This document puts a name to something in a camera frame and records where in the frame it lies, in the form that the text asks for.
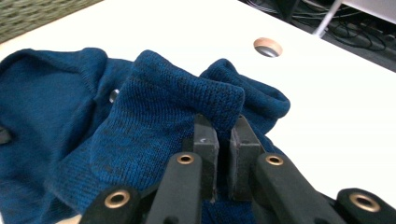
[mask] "dark button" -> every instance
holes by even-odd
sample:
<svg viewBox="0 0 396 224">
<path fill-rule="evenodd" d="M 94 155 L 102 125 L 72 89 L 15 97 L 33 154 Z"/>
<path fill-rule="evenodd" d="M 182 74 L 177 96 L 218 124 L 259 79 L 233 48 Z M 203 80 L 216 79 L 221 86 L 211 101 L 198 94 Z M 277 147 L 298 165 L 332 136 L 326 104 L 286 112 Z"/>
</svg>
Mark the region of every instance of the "dark button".
<svg viewBox="0 0 396 224">
<path fill-rule="evenodd" d="M 119 90 L 114 90 L 110 93 L 110 97 L 109 97 L 109 101 L 111 104 L 114 103 L 114 101 L 116 100 L 117 96 L 119 95 L 120 91 Z"/>
<path fill-rule="evenodd" d="M 11 141 L 11 134 L 7 129 L 0 126 L 0 145 L 3 145 L 10 141 Z"/>
</svg>

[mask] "round hole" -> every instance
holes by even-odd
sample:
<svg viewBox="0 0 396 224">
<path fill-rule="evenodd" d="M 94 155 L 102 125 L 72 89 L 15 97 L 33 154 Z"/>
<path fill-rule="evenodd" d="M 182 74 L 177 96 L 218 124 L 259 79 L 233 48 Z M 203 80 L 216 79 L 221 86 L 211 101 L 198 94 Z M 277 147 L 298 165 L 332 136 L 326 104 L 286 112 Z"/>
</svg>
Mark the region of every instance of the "round hole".
<svg viewBox="0 0 396 224">
<path fill-rule="evenodd" d="M 353 193 L 349 196 L 349 200 L 359 208 L 368 212 L 378 212 L 381 209 L 381 206 L 379 206 L 374 199 L 365 194 Z"/>
<path fill-rule="evenodd" d="M 119 208 L 129 202 L 131 196 L 128 191 L 121 189 L 117 190 L 105 199 L 105 206 L 108 208 Z"/>
<path fill-rule="evenodd" d="M 178 218 L 177 217 L 167 217 L 163 221 L 163 224 L 178 224 Z"/>
<path fill-rule="evenodd" d="M 181 155 L 177 157 L 177 162 L 180 164 L 190 164 L 194 161 L 194 157 L 190 155 Z"/>
<path fill-rule="evenodd" d="M 328 222 L 327 220 L 323 219 L 323 218 L 315 218 L 314 220 L 315 224 L 330 224 L 330 222 Z"/>
<path fill-rule="evenodd" d="M 261 37 L 254 41 L 254 49 L 257 50 L 261 55 L 266 57 L 275 58 L 282 54 L 283 49 L 273 39 Z"/>
<path fill-rule="evenodd" d="M 282 165 L 283 160 L 278 156 L 267 156 L 265 160 L 272 165 Z"/>
</svg>

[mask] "white tabletop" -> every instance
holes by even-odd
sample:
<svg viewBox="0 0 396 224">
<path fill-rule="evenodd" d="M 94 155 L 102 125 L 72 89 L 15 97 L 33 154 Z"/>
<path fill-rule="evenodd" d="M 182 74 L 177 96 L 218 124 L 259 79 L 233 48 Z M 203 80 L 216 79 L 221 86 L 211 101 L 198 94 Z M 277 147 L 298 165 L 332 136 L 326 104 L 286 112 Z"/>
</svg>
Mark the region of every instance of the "white tabletop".
<svg viewBox="0 0 396 224">
<path fill-rule="evenodd" d="M 283 53 L 260 55 L 259 37 Z M 289 97 L 268 136 L 316 190 L 366 189 L 396 207 L 395 73 L 236 0 L 107 0 L 0 45 L 0 60 L 23 48 L 86 47 L 131 61 L 152 49 L 196 76 L 230 60 Z"/>
</svg>

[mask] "brass insert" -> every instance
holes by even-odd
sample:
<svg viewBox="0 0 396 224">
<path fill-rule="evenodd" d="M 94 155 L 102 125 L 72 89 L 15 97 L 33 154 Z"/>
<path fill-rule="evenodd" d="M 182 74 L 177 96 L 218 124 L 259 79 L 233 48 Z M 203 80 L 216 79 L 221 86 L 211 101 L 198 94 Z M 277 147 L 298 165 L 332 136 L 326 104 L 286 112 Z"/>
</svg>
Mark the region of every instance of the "brass insert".
<svg viewBox="0 0 396 224">
<path fill-rule="evenodd" d="M 177 157 L 177 162 L 180 164 L 190 164 L 194 161 L 194 157 L 188 154 Z"/>
<path fill-rule="evenodd" d="M 257 50 L 261 55 L 275 58 L 282 54 L 283 49 L 273 39 L 261 37 L 254 41 L 254 49 Z"/>
<path fill-rule="evenodd" d="M 272 165 L 282 165 L 283 160 L 278 156 L 267 156 L 265 160 Z"/>
<path fill-rule="evenodd" d="M 108 208 L 119 208 L 128 203 L 130 199 L 131 196 L 128 191 L 120 189 L 106 197 L 105 206 Z"/>
<path fill-rule="evenodd" d="M 374 199 L 362 193 L 352 193 L 349 195 L 349 200 L 367 212 L 378 212 L 381 209 Z"/>
</svg>

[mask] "blue sweater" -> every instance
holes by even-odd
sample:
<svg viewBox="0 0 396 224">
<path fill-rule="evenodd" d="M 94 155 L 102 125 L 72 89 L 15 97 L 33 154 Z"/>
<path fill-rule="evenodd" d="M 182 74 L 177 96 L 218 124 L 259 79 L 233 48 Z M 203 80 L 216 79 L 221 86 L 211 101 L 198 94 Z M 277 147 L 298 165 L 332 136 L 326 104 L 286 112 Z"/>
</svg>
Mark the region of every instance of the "blue sweater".
<svg viewBox="0 0 396 224">
<path fill-rule="evenodd" d="M 0 90 L 5 223 L 53 223 L 83 214 L 113 185 L 150 187 L 192 137 L 197 113 L 220 141 L 243 114 L 265 149 L 281 153 L 265 134 L 290 108 L 225 59 L 196 77 L 149 50 L 133 63 L 100 49 L 20 50 L 0 63 Z M 250 203 L 228 200 L 223 184 L 216 203 L 203 202 L 203 223 L 254 223 Z"/>
</svg>

